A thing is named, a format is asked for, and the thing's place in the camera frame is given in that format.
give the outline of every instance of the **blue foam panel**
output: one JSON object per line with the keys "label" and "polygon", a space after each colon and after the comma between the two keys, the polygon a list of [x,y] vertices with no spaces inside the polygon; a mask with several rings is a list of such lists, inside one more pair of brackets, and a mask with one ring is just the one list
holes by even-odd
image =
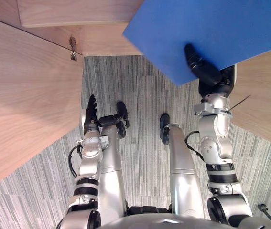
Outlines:
{"label": "blue foam panel", "polygon": [[182,85],[188,42],[218,69],[271,50],[271,0],[145,0],[123,34]]}

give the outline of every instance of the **wood grain surface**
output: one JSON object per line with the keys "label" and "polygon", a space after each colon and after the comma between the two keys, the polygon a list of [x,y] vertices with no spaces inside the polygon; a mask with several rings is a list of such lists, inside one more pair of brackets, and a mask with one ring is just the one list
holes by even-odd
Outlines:
{"label": "wood grain surface", "polygon": [[123,35],[127,23],[82,25],[79,46],[84,56],[141,55]]}
{"label": "wood grain surface", "polygon": [[70,36],[75,37],[76,40],[78,40],[79,37],[79,26],[57,26],[48,28],[25,28],[21,26],[17,0],[0,0],[0,21],[68,49],[70,49]]}
{"label": "wood grain surface", "polygon": [[82,64],[0,22],[0,180],[78,126]]}
{"label": "wood grain surface", "polygon": [[143,0],[18,0],[22,26],[129,22]]}
{"label": "wood grain surface", "polygon": [[271,141],[271,51],[237,65],[237,82],[231,105],[250,97],[234,108],[233,123]]}

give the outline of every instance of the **black cable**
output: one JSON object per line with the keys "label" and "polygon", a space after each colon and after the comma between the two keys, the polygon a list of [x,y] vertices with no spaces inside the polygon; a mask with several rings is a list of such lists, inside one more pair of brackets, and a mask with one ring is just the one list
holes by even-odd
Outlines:
{"label": "black cable", "polygon": [[63,218],[60,220],[60,222],[58,223],[58,225],[55,227],[55,229],[60,229],[61,224],[62,224]]}
{"label": "black cable", "polygon": [[244,98],[243,100],[241,100],[238,104],[234,105],[230,110],[232,110],[234,107],[237,107],[239,104],[241,104],[242,102],[244,102],[246,99],[248,99],[250,97],[250,95],[248,95],[246,98]]}
{"label": "black cable", "polygon": [[196,134],[196,133],[199,133],[199,131],[196,130],[196,131],[190,132],[190,133],[186,136],[184,142],[185,142],[187,148],[189,148],[190,150],[193,150],[193,151],[197,154],[197,156],[200,157],[201,160],[204,161],[203,156],[202,156],[197,150],[195,150],[194,148],[192,148],[192,147],[188,144],[188,142],[187,142],[188,138],[189,138],[192,134]]}
{"label": "black cable", "polygon": [[75,149],[78,148],[78,145],[76,145],[74,148],[71,149],[71,151],[69,152],[69,155],[68,155],[68,166],[69,166],[69,170],[70,172],[72,173],[73,177],[76,178],[77,177],[77,173],[74,171],[74,168],[73,168],[73,164],[72,164],[72,153]]}

